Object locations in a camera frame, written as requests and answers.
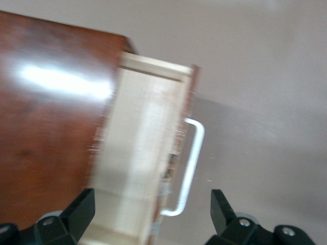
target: brown wooden cabinet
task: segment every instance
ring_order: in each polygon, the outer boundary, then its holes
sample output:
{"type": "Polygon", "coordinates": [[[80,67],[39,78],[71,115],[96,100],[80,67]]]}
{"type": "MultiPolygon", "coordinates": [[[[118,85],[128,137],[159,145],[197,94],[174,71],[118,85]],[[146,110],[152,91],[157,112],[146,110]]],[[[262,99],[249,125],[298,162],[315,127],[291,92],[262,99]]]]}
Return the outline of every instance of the brown wooden cabinet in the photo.
{"type": "Polygon", "coordinates": [[[120,35],[6,12],[0,31],[0,223],[26,228],[91,186],[97,213],[83,244],[149,242],[197,67],[135,55],[120,35]]]}

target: open drawer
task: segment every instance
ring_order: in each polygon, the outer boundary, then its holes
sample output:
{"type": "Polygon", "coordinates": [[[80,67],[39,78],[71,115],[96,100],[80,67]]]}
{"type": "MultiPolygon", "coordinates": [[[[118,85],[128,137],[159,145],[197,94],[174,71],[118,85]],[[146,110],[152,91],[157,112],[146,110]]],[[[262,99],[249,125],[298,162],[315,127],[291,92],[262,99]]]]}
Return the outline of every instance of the open drawer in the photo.
{"type": "Polygon", "coordinates": [[[90,186],[96,215],[80,244],[148,243],[171,155],[179,155],[197,69],[123,53],[90,186]]]}

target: gray floor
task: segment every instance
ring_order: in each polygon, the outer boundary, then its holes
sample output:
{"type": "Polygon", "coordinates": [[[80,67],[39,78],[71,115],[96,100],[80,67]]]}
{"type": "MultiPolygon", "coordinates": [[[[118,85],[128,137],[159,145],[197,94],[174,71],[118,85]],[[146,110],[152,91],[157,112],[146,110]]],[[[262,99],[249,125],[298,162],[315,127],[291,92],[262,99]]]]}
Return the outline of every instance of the gray floor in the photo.
{"type": "MultiPolygon", "coordinates": [[[[266,229],[295,225],[317,245],[325,244],[327,135],[320,122],[327,115],[307,112],[294,117],[287,108],[278,114],[283,127],[276,114],[196,100],[193,118],[204,124],[206,135],[189,201],[181,216],[165,218],[157,245],[199,245],[214,234],[211,189],[222,189],[234,211],[254,215],[266,229]]],[[[191,138],[186,140],[170,207],[176,203],[191,138]]]]}

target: white handle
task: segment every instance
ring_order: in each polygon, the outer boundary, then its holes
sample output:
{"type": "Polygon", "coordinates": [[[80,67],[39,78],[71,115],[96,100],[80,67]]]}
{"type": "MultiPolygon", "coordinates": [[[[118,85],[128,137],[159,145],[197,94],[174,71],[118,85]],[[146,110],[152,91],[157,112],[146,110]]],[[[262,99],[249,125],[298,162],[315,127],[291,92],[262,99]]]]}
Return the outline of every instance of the white handle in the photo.
{"type": "Polygon", "coordinates": [[[195,126],[196,131],[194,135],[194,140],[193,140],[188,164],[186,166],[182,187],[180,189],[177,207],[175,210],[170,210],[170,209],[162,210],[161,215],[164,216],[170,216],[170,217],[177,216],[184,211],[190,193],[190,188],[191,188],[196,164],[198,162],[200,150],[202,147],[202,142],[204,137],[204,126],[202,125],[202,123],[190,118],[186,118],[185,122],[195,126]]]}

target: silver bolt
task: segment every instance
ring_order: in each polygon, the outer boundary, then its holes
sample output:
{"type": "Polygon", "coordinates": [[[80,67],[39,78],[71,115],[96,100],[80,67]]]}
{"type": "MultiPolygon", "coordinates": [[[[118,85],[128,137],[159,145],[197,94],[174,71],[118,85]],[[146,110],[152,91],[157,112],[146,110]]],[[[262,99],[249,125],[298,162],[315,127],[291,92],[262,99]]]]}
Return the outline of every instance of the silver bolt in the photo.
{"type": "Polygon", "coordinates": [[[9,230],[9,226],[4,226],[2,228],[0,228],[0,234],[3,234],[5,232],[7,232],[9,230]]]}
{"type": "Polygon", "coordinates": [[[251,225],[250,221],[248,221],[247,219],[242,218],[239,221],[241,226],[249,227],[251,225]]]}
{"type": "Polygon", "coordinates": [[[45,221],[43,221],[43,225],[47,226],[47,225],[51,225],[53,223],[53,218],[48,218],[45,221]]]}
{"type": "Polygon", "coordinates": [[[283,227],[282,228],[282,231],[285,235],[288,235],[288,236],[295,236],[295,232],[291,229],[291,228],[288,228],[288,227],[283,227]]]}

